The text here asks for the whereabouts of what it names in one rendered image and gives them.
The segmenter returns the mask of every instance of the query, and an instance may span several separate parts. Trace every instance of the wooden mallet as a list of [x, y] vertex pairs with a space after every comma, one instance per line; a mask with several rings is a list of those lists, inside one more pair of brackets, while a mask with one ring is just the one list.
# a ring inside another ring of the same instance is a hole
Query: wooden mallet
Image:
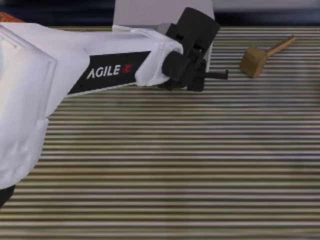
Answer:
[[269, 57], [288, 47], [296, 40], [294, 35], [279, 42], [267, 51], [263, 51], [256, 46], [250, 46], [244, 53], [240, 69], [251, 78], [258, 77], [264, 70]]

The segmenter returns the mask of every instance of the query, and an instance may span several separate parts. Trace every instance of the gray object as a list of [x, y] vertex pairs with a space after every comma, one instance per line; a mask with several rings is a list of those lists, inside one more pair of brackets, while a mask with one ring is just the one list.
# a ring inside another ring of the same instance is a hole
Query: gray object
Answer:
[[[176, 24], [187, 7], [215, 19], [212, 0], [116, 0], [112, 30], [152, 28], [165, 34], [169, 25]], [[207, 66], [210, 65], [210, 52], [211, 48], [205, 55]]]

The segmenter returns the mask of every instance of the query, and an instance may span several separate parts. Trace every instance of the striped tablecloth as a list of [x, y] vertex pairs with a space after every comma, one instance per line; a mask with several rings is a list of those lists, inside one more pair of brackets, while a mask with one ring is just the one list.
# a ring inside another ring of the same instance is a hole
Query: striped tablecloth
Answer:
[[[247, 47], [295, 34], [255, 80]], [[1, 210], [1, 240], [320, 238], [320, 28], [222, 28], [202, 93], [66, 99]]]

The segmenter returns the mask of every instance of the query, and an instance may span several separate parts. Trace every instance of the dark background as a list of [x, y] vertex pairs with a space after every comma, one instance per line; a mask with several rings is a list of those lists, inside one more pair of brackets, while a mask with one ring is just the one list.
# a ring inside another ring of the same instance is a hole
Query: dark background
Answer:
[[[45, 26], [110, 26], [114, 6], [115, 0], [0, 0], [0, 11]], [[317, 26], [320, 4], [303, 9], [216, 8], [215, 17], [222, 26]]]

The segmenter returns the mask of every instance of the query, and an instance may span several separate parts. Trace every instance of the red object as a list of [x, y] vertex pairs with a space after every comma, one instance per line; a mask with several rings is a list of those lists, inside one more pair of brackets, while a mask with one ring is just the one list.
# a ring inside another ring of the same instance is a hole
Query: red object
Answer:
[[5, 12], [0, 12], [0, 22], [10, 22], [10, 23], [24, 23], [24, 21], [11, 16]]

